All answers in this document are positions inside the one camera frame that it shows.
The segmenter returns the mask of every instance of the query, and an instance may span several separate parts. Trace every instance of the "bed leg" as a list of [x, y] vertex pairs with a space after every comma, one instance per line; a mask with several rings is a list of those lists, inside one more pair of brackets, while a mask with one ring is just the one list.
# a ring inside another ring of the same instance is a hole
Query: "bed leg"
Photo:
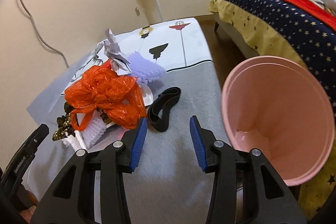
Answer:
[[218, 26], [219, 26], [219, 24], [216, 21], [216, 23], [215, 23], [215, 30], [214, 30], [215, 32], [217, 32]]

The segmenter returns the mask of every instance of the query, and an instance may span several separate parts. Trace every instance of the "gray tablecloth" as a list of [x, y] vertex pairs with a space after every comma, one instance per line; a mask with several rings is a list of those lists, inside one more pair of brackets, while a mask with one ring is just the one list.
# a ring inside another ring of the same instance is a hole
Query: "gray tablecloth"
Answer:
[[[211, 61], [173, 70], [160, 81], [150, 83], [154, 97], [178, 86], [181, 97], [170, 113], [169, 128], [158, 132], [148, 127], [139, 167], [124, 174], [124, 184], [133, 224], [205, 223], [209, 209], [213, 174], [198, 167], [189, 119], [196, 115], [202, 127], [228, 143], [221, 118], [221, 90]], [[56, 117], [64, 113], [60, 97], [46, 117], [50, 134], [57, 128]], [[48, 136], [40, 145], [29, 170], [27, 184], [41, 198], [52, 180], [72, 156], [73, 150]], [[99, 187], [96, 187], [95, 218], [100, 221]]]

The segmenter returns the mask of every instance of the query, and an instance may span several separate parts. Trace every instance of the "metal screw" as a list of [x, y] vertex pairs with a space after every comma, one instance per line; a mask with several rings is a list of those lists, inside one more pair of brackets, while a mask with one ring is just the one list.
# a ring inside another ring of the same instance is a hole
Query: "metal screw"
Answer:
[[85, 155], [85, 150], [84, 150], [84, 149], [79, 149], [79, 150], [76, 152], [76, 155], [77, 155], [78, 157], [84, 156], [84, 155]]
[[261, 155], [261, 152], [260, 152], [260, 150], [258, 150], [258, 149], [253, 149], [253, 150], [252, 150], [252, 155], [255, 155], [256, 157], [258, 157], [258, 156]]
[[216, 147], [223, 147], [224, 146], [224, 143], [222, 141], [215, 141], [213, 144]]
[[123, 146], [123, 142], [122, 141], [115, 141], [113, 143], [113, 146], [116, 148], [122, 147]]

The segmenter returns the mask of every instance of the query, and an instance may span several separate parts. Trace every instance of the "bed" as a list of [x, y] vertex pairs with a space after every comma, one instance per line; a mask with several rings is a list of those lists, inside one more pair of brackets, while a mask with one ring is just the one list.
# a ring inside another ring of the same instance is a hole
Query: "bed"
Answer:
[[[161, 133], [149, 126], [139, 167], [132, 175], [124, 175], [132, 223], [204, 224], [214, 176], [202, 173], [198, 167], [189, 133], [190, 117], [197, 115], [201, 125], [212, 130], [217, 139], [229, 141], [221, 117], [221, 90], [203, 32], [195, 19], [187, 18], [117, 35], [117, 40], [125, 54], [139, 51], [144, 58], [167, 69], [164, 78], [149, 84], [154, 98], [169, 87], [181, 88], [180, 100], [170, 113], [168, 130]], [[161, 56], [153, 59], [149, 50], [166, 43], [168, 46]], [[83, 71], [105, 60], [104, 49], [86, 56], [28, 107], [37, 124], [46, 123], [50, 128], [50, 134], [40, 145], [25, 178], [25, 186], [38, 199], [74, 153], [61, 141], [51, 140], [57, 129], [56, 117], [64, 113], [62, 92]], [[90, 152], [120, 139], [124, 130], [111, 128]], [[95, 221], [101, 223], [99, 187], [95, 190]]]
[[[211, 0], [209, 10], [246, 58], [290, 59], [324, 87], [336, 118], [336, 19], [308, 0]], [[301, 185], [307, 219], [321, 210], [335, 186], [336, 146], [324, 168]]]

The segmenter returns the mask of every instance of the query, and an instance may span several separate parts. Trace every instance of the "pink bucket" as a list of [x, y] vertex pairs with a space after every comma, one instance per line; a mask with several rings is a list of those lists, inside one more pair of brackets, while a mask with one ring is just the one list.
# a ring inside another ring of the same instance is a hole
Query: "pink bucket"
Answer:
[[260, 149], [288, 186], [315, 176], [334, 141], [334, 115], [323, 87], [280, 57], [237, 65], [223, 86], [222, 115], [233, 147]]

